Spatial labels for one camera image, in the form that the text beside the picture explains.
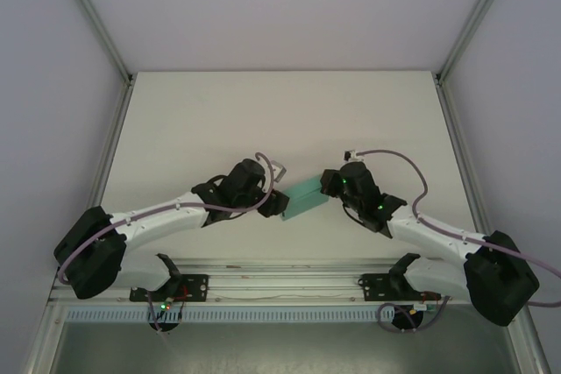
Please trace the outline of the green paper box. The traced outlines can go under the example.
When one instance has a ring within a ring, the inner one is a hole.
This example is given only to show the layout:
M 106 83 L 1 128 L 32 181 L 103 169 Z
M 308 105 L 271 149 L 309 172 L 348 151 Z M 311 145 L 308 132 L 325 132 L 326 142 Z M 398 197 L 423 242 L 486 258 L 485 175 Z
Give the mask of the green paper box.
M 289 199 L 287 207 L 280 214 L 280 218 L 283 221 L 295 218 L 304 212 L 323 205 L 329 200 L 329 197 L 322 193 L 320 175 L 300 181 L 282 190 L 282 193 Z

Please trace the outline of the aluminium upright frame post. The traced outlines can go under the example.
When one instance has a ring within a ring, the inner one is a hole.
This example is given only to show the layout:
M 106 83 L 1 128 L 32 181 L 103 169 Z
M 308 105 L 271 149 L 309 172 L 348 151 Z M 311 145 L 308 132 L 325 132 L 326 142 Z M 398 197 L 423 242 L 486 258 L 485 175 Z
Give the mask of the aluminium upright frame post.
M 117 49 L 113 38 L 110 36 L 101 16 L 99 15 L 92 0 L 75 0 L 79 8 L 82 10 L 90 29 L 96 36 L 100 46 L 105 51 L 111 64 L 117 70 L 123 82 L 129 86 L 132 80 L 132 73 L 124 63 L 122 55 Z
M 468 13 L 467 19 L 458 37 L 452 45 L 451 50 L 448 52 L 444 64 L 440 70 L 435 73 L 439 85 L 442 85 L 451 76 L 482 21 L 486 17 L 486 14 L 490 11 L 493 3 L 494 0 L 476 0 L 474 6 Z

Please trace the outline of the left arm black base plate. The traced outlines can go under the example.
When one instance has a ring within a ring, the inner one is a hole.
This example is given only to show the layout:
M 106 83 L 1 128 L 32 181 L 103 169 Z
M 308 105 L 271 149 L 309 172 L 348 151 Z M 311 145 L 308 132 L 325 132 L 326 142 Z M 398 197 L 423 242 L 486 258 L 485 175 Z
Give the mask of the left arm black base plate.
M 151 292 L 152 300 L 162 302 L 205 302 L 209 289 L 209 276 L 206 274 L 181 274 L 171 279 L 157 291 Z

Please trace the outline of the aluminium lower frame leg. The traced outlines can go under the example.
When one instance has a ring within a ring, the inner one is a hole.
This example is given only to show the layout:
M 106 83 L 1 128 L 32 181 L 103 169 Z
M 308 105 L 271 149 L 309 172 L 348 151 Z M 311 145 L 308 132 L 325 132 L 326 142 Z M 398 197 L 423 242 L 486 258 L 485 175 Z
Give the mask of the aluminium lower frame leg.
M 31 354 L 25 364 L 24 374 L 50 374 L 66 317 L 65 305 L 58 301 L 47 303 L 39 330 L 32 343 Z
M 511 321 L 507 332 L 520 374 L 552 374 L 528 307 Z

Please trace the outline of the aluminium table side rail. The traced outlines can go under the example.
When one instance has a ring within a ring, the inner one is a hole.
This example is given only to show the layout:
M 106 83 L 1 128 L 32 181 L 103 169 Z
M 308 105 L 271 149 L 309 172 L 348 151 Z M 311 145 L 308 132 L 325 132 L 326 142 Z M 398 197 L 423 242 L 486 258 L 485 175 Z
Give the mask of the aluminium table side rail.
M 96 169 L 93 185 L 87 200 L 86 208 L 92 208 L 101 204 L 104 191 L 110 176 L 110 169 L 115 157 L 118 142 L 124 127 L 124 120 L 131 101 L 132 91 L 136 75 L 132 75 L 124 84 L 119 94 L 117 108 L 111 121 L 108 137 L 103 146 L 102 155 Z
M 474 226 L 479 232 L 490 235 L 494 230 L 492 224 L 488 221 L 485 203 L 472 167 L 468 148 L 460 127 L 458 113 L 455 110 L 450 93 L 446 90 L 437 74 L 433 74 L 433 80 Z

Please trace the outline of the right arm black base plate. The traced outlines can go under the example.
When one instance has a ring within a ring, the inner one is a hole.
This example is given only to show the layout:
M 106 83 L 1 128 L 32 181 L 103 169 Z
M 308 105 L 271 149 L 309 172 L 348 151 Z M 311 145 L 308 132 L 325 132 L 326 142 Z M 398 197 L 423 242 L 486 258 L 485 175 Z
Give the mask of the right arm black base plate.
M 359 280 L 365 301 L 420 301 L 424 298 L 402 276 L 389 273 L 366 273 Z

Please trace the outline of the grey metal sheet panel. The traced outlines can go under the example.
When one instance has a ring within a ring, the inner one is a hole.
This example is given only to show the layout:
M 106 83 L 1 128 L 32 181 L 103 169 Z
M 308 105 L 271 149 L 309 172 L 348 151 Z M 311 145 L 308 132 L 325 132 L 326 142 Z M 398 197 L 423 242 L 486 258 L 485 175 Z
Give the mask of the grey metal sheet panel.
M 52 374 L 520 374 L 505 333 L 467 314 L 412 335 L 372 323 L 69 324 Z

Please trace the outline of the aluminium mounting rail beam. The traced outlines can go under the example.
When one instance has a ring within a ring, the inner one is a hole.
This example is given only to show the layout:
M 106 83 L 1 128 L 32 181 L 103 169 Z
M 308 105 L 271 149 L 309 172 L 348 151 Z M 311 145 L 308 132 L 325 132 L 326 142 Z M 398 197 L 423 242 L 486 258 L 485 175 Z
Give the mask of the aluminium mounting rail beam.
M 207 303 L 363 301 L 358 285 L 366 273 L 389 273 L 394 258 L 349 261 L 226 262 L 208 259 L 155 258 L 152 262 L 123 264 L 112 284 L 95 293 L 98 301 L 146 302 L 153 292 L 181 274 L 209 276 Z

